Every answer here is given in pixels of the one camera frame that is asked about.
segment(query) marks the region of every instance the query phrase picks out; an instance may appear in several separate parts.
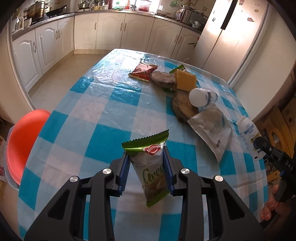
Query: cabinet door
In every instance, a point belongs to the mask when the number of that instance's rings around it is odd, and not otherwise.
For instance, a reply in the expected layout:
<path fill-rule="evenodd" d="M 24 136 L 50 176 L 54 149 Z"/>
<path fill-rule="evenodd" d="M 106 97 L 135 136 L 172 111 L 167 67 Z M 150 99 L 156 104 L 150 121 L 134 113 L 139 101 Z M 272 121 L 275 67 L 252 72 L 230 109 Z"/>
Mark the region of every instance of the cabinet door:
<path fill-rule="evenodd" d="M 146 51 L 154 18 L 127 14 L 120 48 Z"/>
<path fill-rule="evenodd" d="M 38 57 L 43 74 L 60 60 L 57 31 L 57 21 L 35 29 Z"/>
<path fill-rule="evenodd" d="M 117 12 L 99 14 L 96 49 L 113 50 L 120 48 L 125 16 L 125 14 Z"/>
<path fill-rule="evenodd" d="M 96 13 L 75 16 L 75 49 L 96 49 L 96 30 L 98 28 L 98 15 L 99 14 Z"/>
<path fill-rule="evenodd" d="M 172 54 L 172 59 L 188 63 L 189 58 L 191 57 L 194 47 L 191 43 L 197 43 L 197 38 L 200 37 L 200 34 L 195 33 L 189 29 L 182 28 L 180 36 L 178 38 L 176 47 Z"/>
<path fill-rule="evenodd" d="M 38 59 L 35 31 L 32 30 L 12 42 L 16 67 L 26 91 L 41 78 L 42 71 Z"/>
<path fill-rule="evenodd" d="M 58 20 L 59 55 L 64 58 L 74 50 L 74 17 Z"/>
<path fill-rule="evenodd" d="M 161 19 L 155 19 L 147 52 L 167 58 L 172 56 L 182 27 Z"/>

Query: human hand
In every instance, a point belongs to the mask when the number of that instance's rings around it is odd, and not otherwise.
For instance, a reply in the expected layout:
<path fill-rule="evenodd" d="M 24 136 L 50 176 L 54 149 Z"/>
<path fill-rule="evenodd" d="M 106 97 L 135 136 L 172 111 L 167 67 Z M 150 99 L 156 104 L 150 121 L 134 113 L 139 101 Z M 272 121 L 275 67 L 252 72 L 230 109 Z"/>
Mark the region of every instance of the human hand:
<path fill-rule="evenodd" d="M 291 212 L 291 207 L 287 203 L 277 202 L 275 200 L 275 194 L 277 193 L 278 189 L 278 185 L 275 185 L 273 187 L 272 193 L 270 194 L 269 199 L 265 203 L 264 208 L 262 209 L 260 214 L 260 219 L 262 221 L 268 221 L 271 218 L 271 212 L 273 210 L 275 210 L 276 213 L 280 215 L 278 221 L 280 221 L 280 219 L 285 219 Z"/>

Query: plastic bottle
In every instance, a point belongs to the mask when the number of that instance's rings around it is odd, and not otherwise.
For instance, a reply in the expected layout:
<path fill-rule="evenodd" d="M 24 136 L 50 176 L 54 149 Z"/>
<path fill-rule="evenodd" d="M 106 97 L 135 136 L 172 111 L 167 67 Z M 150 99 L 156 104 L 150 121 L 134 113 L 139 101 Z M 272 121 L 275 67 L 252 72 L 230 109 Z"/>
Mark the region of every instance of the plastic bottle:
<path fill-rule="evenodd" d="M 256 149 L 253 146 L 254 140 L 261 136 L 255 124 L 245 115 L 237 121 L 239 134 L 243 138 L 246 149 L 255 160 L 260 160 L 265 156 L 265 152 L 261 149 Z"/>
<path fill-rule="evenodd" d="M 129 9 L 130 3 L 131 3 L 130 0 L 128 0 L 124 9 Z"/>
<path fill-rule="evenodd" d="M 189 93 L 189 101 L 195 107 L 205 107 L 217 101 L 217 94 L 211 89 L 194 88 Z"/>

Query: white plastic bag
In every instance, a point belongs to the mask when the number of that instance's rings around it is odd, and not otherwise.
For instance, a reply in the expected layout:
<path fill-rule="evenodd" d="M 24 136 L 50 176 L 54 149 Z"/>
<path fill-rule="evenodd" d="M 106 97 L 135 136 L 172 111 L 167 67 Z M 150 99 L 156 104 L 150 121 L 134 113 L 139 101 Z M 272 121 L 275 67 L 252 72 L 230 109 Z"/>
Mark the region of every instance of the white plastic bag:
<path fill-rule="evenodd" d="M 187 122 L 209 146 L 217 161 L 220 162 L 232 132 L 232 128 L 222 111 L 215 104 L 211 104 Z"/>
<path fill-rule="evenodd" d="M 6 175 L 4 169 L 4 162 L 5 162 L 5 148 L 6 148 L 6 141 L 2 136 L 0 136 L 0 180 L 6 182 Z"/>

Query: refrigerator handle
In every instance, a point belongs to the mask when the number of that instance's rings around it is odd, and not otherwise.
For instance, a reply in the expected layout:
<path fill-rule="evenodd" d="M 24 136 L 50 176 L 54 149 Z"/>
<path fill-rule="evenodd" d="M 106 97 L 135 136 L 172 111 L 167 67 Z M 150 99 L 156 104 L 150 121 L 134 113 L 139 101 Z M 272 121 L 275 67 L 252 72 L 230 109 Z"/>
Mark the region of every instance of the refrigerator handle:
<path fill-rule="evenodd" d="M 227 25 L 228 25 L 228 23 L 230 21 L 230 18 L 233 15 L 233 12 L 234 12 L 234 9 L 235 9 L 235 7 L 237 5 L 237 2 L 238 2 L 238 0 L 232 0 L 232 3 L 231 3 L 230 8 L 228 10 L 228 13 L 226 14 L 226 17 L 225 17 L 225 19 L 224 19 L 224 21 L 222 23 L 222 26 L 221 26 L 222 30 L 226 29 L 226 27 L 227 27 Z"/>

